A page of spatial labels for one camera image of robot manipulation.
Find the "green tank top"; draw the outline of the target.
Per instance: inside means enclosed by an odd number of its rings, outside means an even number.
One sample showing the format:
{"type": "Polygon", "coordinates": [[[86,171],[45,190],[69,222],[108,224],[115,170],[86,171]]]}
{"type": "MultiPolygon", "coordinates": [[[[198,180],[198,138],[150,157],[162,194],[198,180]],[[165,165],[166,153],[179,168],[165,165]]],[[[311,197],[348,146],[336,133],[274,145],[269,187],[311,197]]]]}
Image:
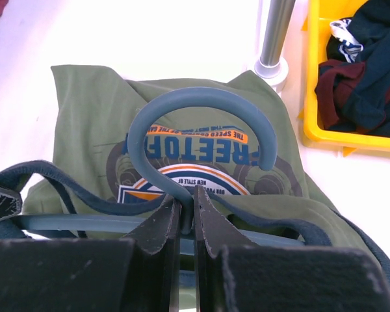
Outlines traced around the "green tank top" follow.
{"type": "MultiPolygon", "coordinates": [[[[89,193],[128,207],[163,198],[165,192],[144,179],[130,160],[127,139],[135,116],[150,101],[174,90],[204,87],[231,92],[255,105],[271,123],[278,148],[271,170],[259,167],[259,143],[249,125],[209,107],[175,110],[151,125],[144,137],[144,151],[152,167],[189,192],[196,187],[205,189],[216,210],[239,231],[294,239],[304,246],[365,252],[390,287],[390,259],[305,173],[285,105],[254,73],[248,71],[228,83],[218,83],[201,79],[130,81],[101,66],[54,66],[52,72],[59,112],[53,160],[44,162],[89,193]]],[[[19,164],[0,171],[0,186],[20,194],[20,214],[67,214],[66,202],[51,182],[37,173],[16,175],[14,167],[19,164]]],[[[0,241],[112,240],[126,237],[134,228],[122,232],[23,230],[13,237],[12,218],[0,221],[0,241]]],[[[179,237],[177,311],[198,311],[192,232],[194,227],[179,237]]]]}

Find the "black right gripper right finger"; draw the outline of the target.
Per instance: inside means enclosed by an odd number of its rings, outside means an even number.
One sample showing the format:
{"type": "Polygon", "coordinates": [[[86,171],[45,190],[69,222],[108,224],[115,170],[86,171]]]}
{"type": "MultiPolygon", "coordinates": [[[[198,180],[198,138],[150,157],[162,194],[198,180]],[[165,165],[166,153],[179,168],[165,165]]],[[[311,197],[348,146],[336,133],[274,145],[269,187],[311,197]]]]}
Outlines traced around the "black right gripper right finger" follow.
{"type": "Polygon", "coordinates": [[[260,246],[194,191],[198,311],[390,311],[390,287],[365,253],[260,246]]]}

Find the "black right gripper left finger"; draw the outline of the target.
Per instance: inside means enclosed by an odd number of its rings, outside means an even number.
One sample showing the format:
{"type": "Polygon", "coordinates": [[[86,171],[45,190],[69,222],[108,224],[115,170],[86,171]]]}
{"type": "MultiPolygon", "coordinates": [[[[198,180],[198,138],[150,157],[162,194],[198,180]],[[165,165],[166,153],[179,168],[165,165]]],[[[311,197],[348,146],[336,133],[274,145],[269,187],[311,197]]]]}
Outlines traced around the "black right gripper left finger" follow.
{"type": "Polygon", "coordinates": [[[180,210],[120,239],[0,240],[0,311],[177,311],[180,210]]]}

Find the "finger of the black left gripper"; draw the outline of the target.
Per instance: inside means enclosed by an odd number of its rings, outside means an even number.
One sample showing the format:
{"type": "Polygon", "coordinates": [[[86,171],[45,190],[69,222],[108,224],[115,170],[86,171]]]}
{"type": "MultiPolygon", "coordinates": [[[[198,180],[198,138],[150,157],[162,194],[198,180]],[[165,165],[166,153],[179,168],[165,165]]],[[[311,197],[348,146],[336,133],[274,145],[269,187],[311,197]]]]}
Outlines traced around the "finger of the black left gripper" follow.
{"type": "Polygon", "coordinates": [[[20,214],[22,198],[20,194],[9,188],[0,186],[0,221],[20,214]]]}

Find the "slate blue hanger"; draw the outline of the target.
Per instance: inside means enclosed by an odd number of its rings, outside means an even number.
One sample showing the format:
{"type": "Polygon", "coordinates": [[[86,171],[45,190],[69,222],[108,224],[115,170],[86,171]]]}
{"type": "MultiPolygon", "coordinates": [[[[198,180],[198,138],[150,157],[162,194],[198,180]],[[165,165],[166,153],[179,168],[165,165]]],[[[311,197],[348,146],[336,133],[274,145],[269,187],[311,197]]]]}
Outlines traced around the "slate blue hanger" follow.
{"type": "Polygon", "coordinates": [[[205,200],[213,218],[223,227],[217,236],[217,246],[225,244],[248,246],[303,247],[299,240],[269,234],[239,231],[226,220],[215,207],[204,188],[189,192],[169,177],[158,172],[148,161],[144,151],[147,130],[159,118],[170,112],[187,107],[209,107],[228,112],[249,125],[259,143],[258,164],[262,170],[271,170],[278,152],[277,139],[268,118],[249,101],[215,88],[182,88],[163,94],[142,107],[129,128],[127,148],[130,160],[141,176],[165,192],[158,201],[142,205],[124,206],[102,200],[89,193],[72,178],[53,164],[44,161],[24,162],[14,167],[17,176],[37,173],[46,177],[66,202],[67,214],[21,214],[11,219],[16,232],[13,237],[28,231],[104,231],[122,232],[129,226],[134,228],[126,236],[134,240],[144,253],[155,255],[163,250],[179,255],[180,236],[192,232],[190,241],[203,241],[201,211],[198,199],[205,200]]]}

